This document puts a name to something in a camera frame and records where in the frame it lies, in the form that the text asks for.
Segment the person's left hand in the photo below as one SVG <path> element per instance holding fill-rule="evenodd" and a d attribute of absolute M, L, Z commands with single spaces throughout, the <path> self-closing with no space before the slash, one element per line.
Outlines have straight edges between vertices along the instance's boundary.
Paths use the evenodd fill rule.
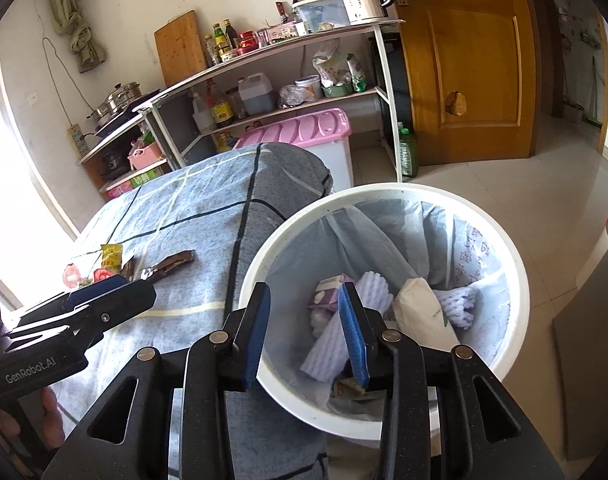
<path fill-rule="evenodd" d="M 40 429 L 25 413 L 23 406 L 9 413 L 0 408 L 0 430 L 8 438 L 19 437 L 24 429 L 35 429 L 48 450 L 60 448 L 65 440 L 63 418 L 59 410 L 58 399 L 54 389 L 45 387 L 39 393 L 40 415 L 36 422 Z"/>

